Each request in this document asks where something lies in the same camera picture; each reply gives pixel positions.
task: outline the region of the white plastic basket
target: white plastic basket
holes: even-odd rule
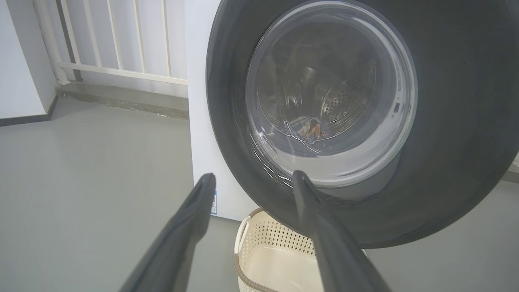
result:
[[[324,291],[312,240],[261,209],[238,229],[234,266],[241,292]]]

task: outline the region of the washing machine door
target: washing machine door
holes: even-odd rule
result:
[[[223,0],[207,96],[230,170],[298,231],[296,170],[362,247],[448,226],[519,149],[514,5]]]

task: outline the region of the basket handle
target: basket handle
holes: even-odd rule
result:
[[[234,253],[238,254],[238,247],[240,246],[240,242],[243,237],[243,230],[245,229],[245,225],[251,220],[250,216],[247,216],[240,224],[238,228],[238,234],[236,234],[236,241],[234,241]]]

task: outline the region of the white railing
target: white railing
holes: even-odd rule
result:
[[[172,84],[179,84],[179,85],[187,85],[187,80],[181,79],[181,78],[175,78],[171,76],[171,57],[170,57],[170,49],[169,49],[169,38],[168,38],[168,19],[167,19],[167,13],[166,13],[166,0],[161,0],[161,14],[162,14],[162,23],[163,23],[163,37],[165,40],[165,50],[166,50],[166,62],[164,66],[166,66],[167,75],[161,76],[156,74],[149,74],[146,66],[146,58],[144,54],[144,43],[142,40],[142,28],[141,28],[141,17],[139,12],[139,0],[133,0],[133,10],[134,14],[133,17],[135,19],[136,23],[136,31],[139,44],[139,53],[140,53],[140,63],[141,63],[141,72],[137,71],[130,71],[125,70],[122,59],[121,59],[121,53],[120,53],[120,45],[118,41],[118,35],[117,35],[117,27],[114,22],[114,16],[112,13],[112,5],[110,0],[106,0],[108,5],[108,15],[110,17],[110,25],[112,29],[112,37],[114,40],[114,46],[115,46],[115,54],[117,58],[117,64],[118,68],[108,68],[104,67],[101,62],[101,57],[99,53],[99,47],[97,43],[97,39],[95,36],[93,21],[92,21],[92,12],[90,9],[90,2],[89,0],[83,0],[83,6],[85,8],[85,17],[86,17],[86,26],[88,28],[88,33],[90,36],[91,44],[92,44],[92,50],[95,58],[95,66],[93,65],[87,65],[82,64],[79,52],[76,44],[76,39],[74,37],[74,31],[72,29],[72,22],[71,17],[69,14],[69,8],[67,5],[67,0],[60,0],[61,6],[63,8],[63,15],[64,20],[66,24],[66,28],[68,31],[68,37],[70,40],[70,45],[72,49],[72,54],[75,59],[75,63],[72,62],[65,62],[60,56],[60,52],[58,49],[58,43],[56,41],[56,36],[54,34],[54,31],[52,29],[51,19],[49,15],[49,10],[47,7],[47,3],[45,0],[34,0],[35,7],[37,10],[37,13],[39,14],[40,21],[42,23],[42,32],[45,39],[45,42],[48,46],[49,54],[52,59],[52,63],[54,66],[54,70],[56,71],[56,75],[58,78],[58,82],[60,84],[67,84],[69,83],[67,80],[67,77],[65,75],[65,72],[63,69],[74,69],[74,70],[84,70],[84,71],[91,71],[91,72],[97,72],[97,73],[105,73],[105,74],[113,74],[118,76],[125,76],[125,77],[133,77],[133,78],[140,78],[140,79],[147,79],[152,81],[160,81],[160,82],[166,82],[166,83],[172,83]]]

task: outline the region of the blue label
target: blue label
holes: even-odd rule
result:
[[[216,191],[214,191],[213,207],[211,208],[211,214],[216,215]]]

